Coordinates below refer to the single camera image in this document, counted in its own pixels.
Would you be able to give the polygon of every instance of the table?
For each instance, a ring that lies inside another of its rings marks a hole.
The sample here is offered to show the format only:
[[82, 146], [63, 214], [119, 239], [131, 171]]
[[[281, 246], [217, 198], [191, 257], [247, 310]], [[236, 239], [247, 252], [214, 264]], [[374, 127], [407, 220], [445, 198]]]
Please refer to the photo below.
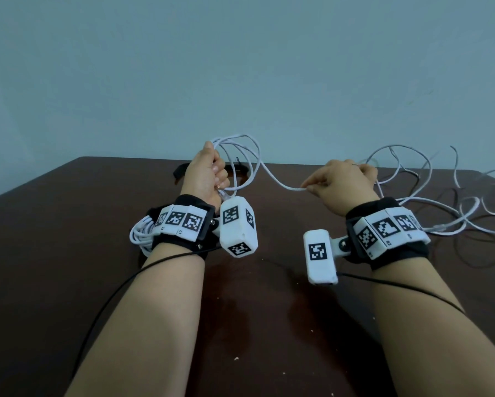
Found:
[[[97, 310], [138, 268], [130, 228], [149, 207], [178, 195], [172, 172], [181, 163], [84, 157], [0, 196], [0, 396], [65, 392]], [[316, 168], [268, 166], [290, 186]], [[392, 172], [381, 169], [380, 175]], [[450, 203], [490, 190], [495, 209], [495, 187], [489, 187], [495, 180], [474, 183], [476, 177], [460, 171], [461, 184], [471, 187], [457, 192], [451, 170], [434, 170], [422, 196]], [[415, 183], [402, 173], [384, 192], [406, 196]], [[255, 211], [259, 248], [242, 259], [223, 250], [209, 254], [187, 395], [394, 395], [370, 284], [343, 277], [337, 286], [321, 287], [306, 278], [303, 233], [325, 228], [340, 237], [343, 220], [314, 196], [279, 187], [262, 170], [240, 195]], [[434, 207], [410, 207], [424, 226], [451, 218]], [[477, 222], [495, 229], [495, 218]], [[495, 343], [495, 236], [466, 231], [433, 237], [431, 258]], [[337, 267], [370, 273], [344, 260]]]

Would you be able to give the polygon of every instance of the white cable bundle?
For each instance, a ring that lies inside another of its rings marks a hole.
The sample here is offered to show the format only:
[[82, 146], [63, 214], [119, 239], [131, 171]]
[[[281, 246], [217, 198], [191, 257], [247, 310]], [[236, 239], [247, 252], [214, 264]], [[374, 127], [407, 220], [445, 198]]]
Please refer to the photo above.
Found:
[[[248, 146], [245, 146], [245, 145], [242, 145], [242, 144], [238, 143], [236, 141], [236, 139], [239, 139], [239, 138], [248, 138], [248, 139], [251, 139], [251, 141], [255, 144], [257, 150], [256, 151], [253, 151]], [[224, 150], [224, 152], [225, 152], [225, 154], [227, 156], [227, 159], [229, 160], [229, 162], [231, 163], [231, 167], [233, 168], [233, 186], [232, 187], [229, 187], [229, 188], [225, 188], [225, 190], [220, 190], [219, 191], [220, 194], [221, 194], [221, 196], [222, 196], [222, 199], [225, 200], [225, 199], [228, 199], [231, 196], [235, 196], [236, 195], [236, 192], [239, 189], [245, 188], [246, 186], [250, 185], [251, 182], [253, 182], [253, 180], [255, 179], [255, 176], [257, 175], [257, 172], [258, 172], [258, 170], [259, 170], [259, 168], [261, 166], [264, 168], [264, 170], [266, 170], [266, 172], [269, 174], [269, 176], [271, 178], [273, 178], [273, 180], [275, 182], [277, 182], [281, 187], [283, 187], [285, 189], [288, 189], [289, 191], [305, 191], [304, 188], [292, 188], [292, 187], [289, 187], [289, 186], [284, 185], [283, 183], [281, 183], [271, 173], [271, 171], [268, 169], [268, 167], [266, 167], [266, 165], [262, 162], [261, 153], [260, 153], [260, 146], [259, 146], [258, 142], [255, 139], [253, 139], [251, 136], [245, 135], [245, 134], [238, 134], [238, 135], [227, 136], [225, 138], [215, 138], [215, 139], [212, 140], [212, 143], [213, 143], [215, 149], [217, 147], [221, 147]], [[236, 172], [235, 172], [233, 160], [231, 159], [231, 156], [229, 155], [229, 153], [227, 152], [227, 150], [224, 148], [224, 145], [235, 146], [238, 149], [238, 151], [246, 159], [246, 162], [248, 164], [249, 171], [250, 171], [250, 176], [247, 179], [247, 181], [244, 184], [242, 184], [242, 185], [238, 185], [238, 182], [237, 182], [237, 179], [236, 179]], [[437, 224], [437, 225], [435, 225], [433, 227], [424, 228], [423, 229], [424, 231], [426, 231], [426, 232], [428, 232], [430, 234], [435, 234], [435, 235], [455, 235], [455, 234], [459, 234], [460, 232], [462, 232], [467, 226], [472, 226], [473, 228], [476, 228], [479, 231], [490, 233], [490, 234], [495, 234], [495, 231], [494, 230], [489, 230], [489, 229], [485, 229], [485, 228], [483, 228], [481, 226], [476, 226], [475, 224], [473, 224], [469, 220], [469, 217], [473, 213], [475, 213], [475, 211], [477, 210], [477, 208], [480, 205], [483, 207], [483, 209], [488, 214], [490, 214], [492, 216], [495, 216], [495, 212], [490, 212], [488, 210], [488, 208], [486, 207], [486, 205], [485, 205], [484, 200], [483, 200], [482, 197], [481, 198], [478, 198], [476, 196], [468, 196], [468, 197], [463, 198], [459, 202], [459, 209], [457, 210], [454, 207], [448, 206], [448, 205], [443, 204], [441, 202], [437, 202], [436, 200], [431, 200], [431, 199], [427, 199], [427, 198], [422, 198], [422, 197], [417, 197], [416, 196], [420, 191], [422, 191], [424, 189], [424, 187], [431, 180], [431, 175], [432, 175], [432, 172], [433, 172], [433, 168], [432, 168], [431, 161], [429, 160], [429, 158], [424, 153], [416, 150], [414, 147], [411, 147], [411, 146], [398, 145], [398, 144], [383, 146], [383, 147], [380, 147], [379, 149], [376, 149], [369, 156], [369, 158], [366, 160], [366, 162], [368, 163], [372, 159], [372, 157], [376, 153], [378, 153], [380, 150], [389, 149], [390, 153], [393, 155], [393, 157], [396, 159], [396, 161], [398, 163], [398, 166], [397, 166], [395, 172], [393, 173], [393, 175], [389, 179], [387, 179], [385, 181], [381, 181], [381, 182], [376, 181], [376, 185], [378, 187], [378, 193], [380, 194], [381, 197], [383, 197], [383, 190], [381, 188], [381, 185], [382, 184], [386, 184], [389, 181], [393, 180], [397, 176], [397, 174], [400, 172], [400, 170], [406, 171], [406, 172], [411, 173], [411, 174], [417, 176], [418, 178], [420, 178], [419, 174], [417, 174], [414, 171], [408, 170], [408, 169], [406, 169], [406, 168], [404, 168], [402, 166], [402, 163], [400, 162], [400, 159], [398, 158], [397, 154], [393, 150], [394, 147], [405, 147], [407, 149], [410, 149], [410, 150], [415, 151], [416, 153], [420, 154], [424, 158], [424, 160], [426, 161], [425, 164], [424, 164], [424, 166], [422, 168], [425, 168], [426, 166], [429, 166], [429, 173], [427, 175], [426, 180], [423, 182], [423, 184], [420, 187], [418, 187], [418, 189], [416, 189], [416, 191], [413, 192], [411, 195], [409, 195], [409, 196], [407, 196], [405, 198], [399, 198], [399, 199], [397, 199], [400, 202], [400, 205], [403, 205], [404, 203], [407, 203], [410, 200], [413, 200], [415, 202], [429, 203], [431, 205], [442, 207], [443, 209], [446, 209], [447, 211], [449, 211], [450, 213], [452, 213], [454, 216], [457, 217], [455, 220], [453, 220], [453, 221], [451, 221], [449, 223]], [[456, 187], [461, 188], [461, 186], [459, 185], [459, 182], [457, 181], [457, 166], [459, 164], [459, 154], [457, 153], [457, 150], [456, 150], [455, 147], [453, 147], [453, 146], [450, 146], [450, 147], [453, 149], [453, 151], [456, 154], [455, 167], [453, 169], [453, 180], [455, 182]], [[256, 164], [255, 168], [253, 168], [253, 165], [251, 164], [251, 159], [249, 158], [249, 155], [246, 154], [246, 152], [251, 153], [255, 157], [255, 159], [257, 160], [257, 164]], [[479, 178], [483, 177], [484, 175], [490, 174], [490, 173], [495, 173], [495, 170], [491, 170], [491, 171], [488, 171], [486, 173], [482, 173]], [[232, 195], [228, 195], [224, 191], [233, 191], [233, 194]], [[463, 202], [466, 201], [466, 200], [473, 200], [473, 204], [472, 204], [472, 207], [469, 209], [469, 211], [467, 213], [463, 213], [462, 205], [463, 205]], [[453, 230], [453, 231], [446, 231], [451, 226], [455, 226], [457, 224], [461, 224], [461, 226], [458, 229]], [[132, 228], [132, 231], [130, 232], [130, 241], [133, 244], [139, 245], [141, 247], [141, 250], [145, 254], [145, 256], [149, 256], [150, 253], [151, 253], [152, 239], [153, 239], [153, 237], [150, 234], [150, 232], [152, 231], [152, 227], [153, 226], [154, 226], [154, 223], [153, 223], [152, 219], [149, 216], [146, 216], [145, 218], [143, 218], [142, 220], [140, 220]]]

